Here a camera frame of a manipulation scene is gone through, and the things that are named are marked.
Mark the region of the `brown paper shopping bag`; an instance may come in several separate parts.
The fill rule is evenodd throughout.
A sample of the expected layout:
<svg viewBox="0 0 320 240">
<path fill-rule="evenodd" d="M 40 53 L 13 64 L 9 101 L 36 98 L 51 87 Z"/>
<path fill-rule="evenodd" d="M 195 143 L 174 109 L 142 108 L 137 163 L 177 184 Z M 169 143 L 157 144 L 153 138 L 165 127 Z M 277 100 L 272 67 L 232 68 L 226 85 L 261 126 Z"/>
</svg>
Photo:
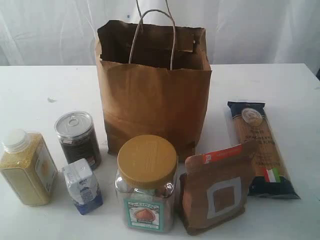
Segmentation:
<svg viewBox="0 0 320 240">
<path fill-rule="evenodd" d="M 204 28 L 110 20 L 97 30 L 95 57 L 111 153 L 157 135 L 180 161 L 194 155 L 212 74 Z"/>
</svg>

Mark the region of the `dark can with pull-tab lid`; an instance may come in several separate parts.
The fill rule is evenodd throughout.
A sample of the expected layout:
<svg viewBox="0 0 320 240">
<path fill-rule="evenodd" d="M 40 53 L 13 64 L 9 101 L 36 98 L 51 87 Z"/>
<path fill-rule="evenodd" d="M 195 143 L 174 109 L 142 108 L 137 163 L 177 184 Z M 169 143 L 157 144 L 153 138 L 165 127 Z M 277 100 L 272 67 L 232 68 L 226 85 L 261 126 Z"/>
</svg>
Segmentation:
<svg viewBox="0 0 320 240">
<path fill-rule="evenodd" d="M 86 159 L 92 170 L 102 161 L 92 116 L 85 111 L 62 115 L 54 125 L 68 164 Z"/>
</svg>

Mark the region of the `brown kraft stand-up pouch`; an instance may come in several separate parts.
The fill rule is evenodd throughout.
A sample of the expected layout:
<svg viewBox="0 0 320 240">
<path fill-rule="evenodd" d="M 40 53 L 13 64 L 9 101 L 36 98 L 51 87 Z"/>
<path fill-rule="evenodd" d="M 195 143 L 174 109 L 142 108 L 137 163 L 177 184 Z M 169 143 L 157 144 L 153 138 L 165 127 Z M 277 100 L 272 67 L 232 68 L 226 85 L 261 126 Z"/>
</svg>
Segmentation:
<svg viewBox="0 0 320 240">
<path fill-rule="evenodd" d="M 179 216 L 189 235 L 203 233 L 245 212 L 257 148 L 257 142 L 250 140 L 185 160 L 186 172 L 179 178 Z"/>
</svg>

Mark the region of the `clear jar with tan lid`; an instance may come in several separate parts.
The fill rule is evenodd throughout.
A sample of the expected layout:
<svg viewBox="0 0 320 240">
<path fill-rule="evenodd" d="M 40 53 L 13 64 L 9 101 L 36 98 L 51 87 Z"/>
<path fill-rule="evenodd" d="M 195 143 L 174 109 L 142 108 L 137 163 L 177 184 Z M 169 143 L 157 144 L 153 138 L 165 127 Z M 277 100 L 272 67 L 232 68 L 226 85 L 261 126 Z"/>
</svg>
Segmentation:
<svg viewBox="0 0 320 240">
<path fill-rule="evenodd" d="M 115 191 L 129 228 L 159 233 L 171 229 L 177 167 L 174 146 L 160 136 L 139 135 L 120 148 Z"/>
</svg>

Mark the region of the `yellow grain bottle white cap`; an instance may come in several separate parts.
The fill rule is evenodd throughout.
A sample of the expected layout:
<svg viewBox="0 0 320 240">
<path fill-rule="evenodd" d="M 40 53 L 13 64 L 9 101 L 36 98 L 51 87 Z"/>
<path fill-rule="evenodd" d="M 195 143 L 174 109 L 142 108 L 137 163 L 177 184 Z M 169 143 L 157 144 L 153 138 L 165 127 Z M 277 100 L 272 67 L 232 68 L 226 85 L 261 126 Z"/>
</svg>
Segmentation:
<svg viewBox="0 0 320 240">
<path fill-rule="evenodd" d="M 14 129 L 2 145 L 0 173 L 19 200 L 27 206 L 48 204 L 58 170 L 42 134 Z"/>
</svg>

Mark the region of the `small white blue carton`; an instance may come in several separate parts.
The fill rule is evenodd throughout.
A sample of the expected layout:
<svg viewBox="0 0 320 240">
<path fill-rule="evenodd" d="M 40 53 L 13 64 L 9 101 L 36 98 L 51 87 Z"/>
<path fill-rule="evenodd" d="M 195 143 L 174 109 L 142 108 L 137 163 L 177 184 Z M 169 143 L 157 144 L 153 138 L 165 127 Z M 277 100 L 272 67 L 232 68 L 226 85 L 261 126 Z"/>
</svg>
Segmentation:
<svg viewBox="0 0 320 240">
<path fill-rule="evenodd" d="M 62 168 L 67 191 L 81 215 L 103 205 L 98 180 L 86 159 L 82 158 Z"/>
</svg>

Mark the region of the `spaghetti packet with Italian flag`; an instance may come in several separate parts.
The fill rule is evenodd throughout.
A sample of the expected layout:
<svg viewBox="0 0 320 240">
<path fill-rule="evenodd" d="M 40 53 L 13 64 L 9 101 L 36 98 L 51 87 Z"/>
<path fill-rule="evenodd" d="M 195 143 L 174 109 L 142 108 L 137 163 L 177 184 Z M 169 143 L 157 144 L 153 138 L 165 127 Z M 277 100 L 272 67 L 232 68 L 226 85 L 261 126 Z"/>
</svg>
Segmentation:
<svg viewBox="0 0 320 240">
<path fill-rule="evenodd" d="M 239 143 L 257 142 L 249 196 L 299 199 L 268 123 L 263 102 L 228 101 Z"/>
</svg>

